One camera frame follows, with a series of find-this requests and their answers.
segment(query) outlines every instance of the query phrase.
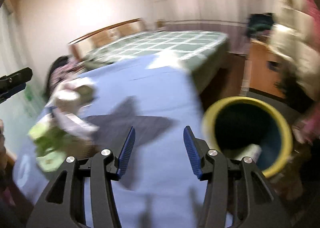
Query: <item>person's hand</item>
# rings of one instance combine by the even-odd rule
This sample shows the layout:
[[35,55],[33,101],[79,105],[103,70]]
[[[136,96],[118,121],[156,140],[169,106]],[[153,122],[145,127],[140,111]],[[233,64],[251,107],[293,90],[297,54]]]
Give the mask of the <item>person's hand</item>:
[[4,170],[7,166],[7,155],[4,147],[4,136],[3,136],[4,126],[3,121],[0,120],[0,170]]

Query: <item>headboard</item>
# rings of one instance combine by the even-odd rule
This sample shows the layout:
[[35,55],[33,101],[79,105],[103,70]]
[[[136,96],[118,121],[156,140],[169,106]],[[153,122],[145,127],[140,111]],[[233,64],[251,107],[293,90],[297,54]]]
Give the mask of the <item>headboard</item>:
[[71,41],[68,45],[71,54],[81,61],[87,52],[95,48],[144,30],[146,30],[144,20],[134,19],[98,29]]

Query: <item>metal bolt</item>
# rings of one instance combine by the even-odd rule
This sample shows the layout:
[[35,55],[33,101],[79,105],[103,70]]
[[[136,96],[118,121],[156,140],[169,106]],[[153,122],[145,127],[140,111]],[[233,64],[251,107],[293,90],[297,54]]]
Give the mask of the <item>metal bolt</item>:
[[108,150],[108,149],[101,151],[101,155],[103,155],[103,156],[110,155],[110,153],[111,153],[111,150]]
[[244,158],[243,158],[243,161],[244,161],[245,163],[250,164],[250,163],[252,162],[252,158],[244,157]]
[[74,161],[75,161],[75,157],[73,157],[73,156],[67,157],[67,159],[66,159],[66,162],[68,162],[68,163],[72,163]]
[[217,152],[216,150],[209,150],[209,151],[208,151],[208,154],[209,154],[210,156],[216,156],[216,155],[218,155],[218,152]]

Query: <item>white wall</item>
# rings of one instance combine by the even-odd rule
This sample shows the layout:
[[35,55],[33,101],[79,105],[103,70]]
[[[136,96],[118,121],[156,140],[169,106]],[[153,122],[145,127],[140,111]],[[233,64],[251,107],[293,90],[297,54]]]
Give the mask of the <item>white wall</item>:
[[68,42],[135,18],[152,22],[151,0],[20,0],[22,32],[42,85],[51,63],[69,54]]

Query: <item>ridged blue pad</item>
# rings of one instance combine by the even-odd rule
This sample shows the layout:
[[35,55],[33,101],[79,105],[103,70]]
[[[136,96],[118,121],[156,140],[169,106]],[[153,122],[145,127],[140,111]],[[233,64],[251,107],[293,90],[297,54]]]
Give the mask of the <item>ridged blue pad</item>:
[[136,131],[133,127],[131,127],[127,139],[125,140],[121,153],[119,155],[119,168],[117,170],[117,175],[119,176],[119,179],[124,175],[125,171],[127,170],[135,139]]
[[193,174],[195,174],[197,176],[198,179],[201,178],[202,176],[202,171],[201,171],[201,159],[199,156],[199,153],[196,149],[196,146],[194,144],[194,135],[190,129],[189,126],[185,127],[183,130],[183,141],[184,141],[184,145],[186,147],[187,153],[188,153],[188,157],[191,163],[191,167],[192,167],[192,171]]

